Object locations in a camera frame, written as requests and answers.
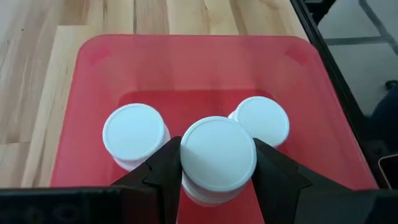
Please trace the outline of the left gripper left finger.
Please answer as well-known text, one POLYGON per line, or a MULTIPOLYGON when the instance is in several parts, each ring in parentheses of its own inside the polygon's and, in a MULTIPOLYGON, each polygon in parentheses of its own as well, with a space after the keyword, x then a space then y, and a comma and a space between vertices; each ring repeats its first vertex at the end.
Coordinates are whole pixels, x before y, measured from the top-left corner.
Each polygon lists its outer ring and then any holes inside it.
POLYGON ((181 140, 180 136, 172 138, 112 183, 121 188, 122 223, 177 223, 182 184, 181 140))

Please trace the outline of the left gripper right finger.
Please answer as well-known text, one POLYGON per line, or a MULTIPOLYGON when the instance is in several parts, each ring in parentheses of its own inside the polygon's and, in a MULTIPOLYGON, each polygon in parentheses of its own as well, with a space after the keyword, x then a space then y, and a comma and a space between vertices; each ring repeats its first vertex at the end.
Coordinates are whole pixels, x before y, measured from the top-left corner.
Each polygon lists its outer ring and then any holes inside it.
POLYGON ((338 206, 352 190, 318 174, 255 138, 257 164, 252 182, 266 223, 349 222, 338 206))

